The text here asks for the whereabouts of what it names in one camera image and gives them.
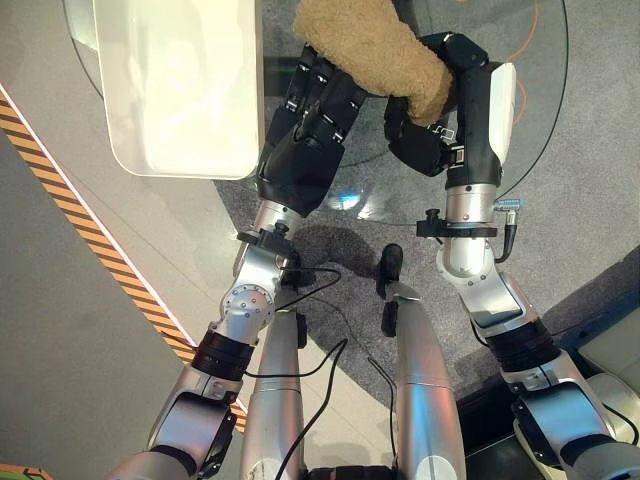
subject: hazard tape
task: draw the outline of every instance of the hazard tape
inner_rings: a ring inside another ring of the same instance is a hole
[[[2,85],[0,85],[0,128],[7,134],[9,141],[65,214],[67,220],[75,227],[76,232],[84,239],[138,310],[178,358],[185,364],[190,363],[195,355],[193,348],[189,346],[194,344],[191,337],[78,194],[24,117],[19,114]],[[236,430],[244,432],[246,407],[236,402],[231,405],[231,411],[238,417]]]
[[[0,480],[53,480],[53,477],[41,468],[0,463]]]

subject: chrome cylinder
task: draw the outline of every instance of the chrome cylinder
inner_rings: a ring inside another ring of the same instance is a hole
[[[271,323],[260,361],[260,375],[298,374],[295,311],[279,312]],[[256,380],[249,403],[242,447],[241,477],[273,479],[289,448],[302,431],[299,378]],[[297,480],[303,470],[303,446],[296,449],[283,479]]]
[[[496,186],[489,183],[447,189],[449,223],[491,223]]]
[[[404,286],[391,290],[411,291]],[[394,296],[398,302],[398,469],[408,480],[464,479],[464,448],[447,368],[422,301],[411,297]]]

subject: tan plush towel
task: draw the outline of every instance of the tan plush towel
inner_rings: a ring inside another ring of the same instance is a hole
[[[400,22],[391,0],[301,0],[293,29],[318,53],[376,95],[409,97],[409,115],[438,119],[452,77]]]

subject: round glass tabletop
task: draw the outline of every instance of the round glass tabletop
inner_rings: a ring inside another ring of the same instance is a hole
[[[494,61],[513,62],[517,93],[511,146],[498,196],[533,168],[553,132],[567,70],[562,1],[428,0],[413,2],[420,35],[453,30],[484,48]],[[363,220],[415,224],[427,208],[444,210],[443,173],[423,176],[388,152],[385,99],[369,99],[346,142],[346,152],[323,209]],[[447,118],[455,138],[455,114]]]
[[[464,33],[494,61],[513,62],[517,72],[511,146],[504,165],[502,196],[540,158],[553,132],[567,73],[567,24],[563,0],[396,0],[403,20],[419,35]],[[297,1],[263,3],[265,92],[286,90],[302,42],[291,32]],[[65,0],[74,48],[101,94],[92,2]],[[267,125],[277,98],[265,101]],[[444,209],[446,175],[423,176],[397,160],[383,133],[386,99],[369,98],[349,137],[346,152],[322,210],[351,218],[412,225],[427,208]],[[455,113],[446,118],[446,138],[455,137]],[[239,187],[252,188],[252,180]]]

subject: white panel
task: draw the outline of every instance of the white panel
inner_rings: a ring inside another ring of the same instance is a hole
[[[516,94],[516,69],[505,63],[491,73],[489,97],[489,145],[504,165],[511,141]]]
[[[138,175],[237,179],[263,140],[254,0],[94,0],[109,137]]]

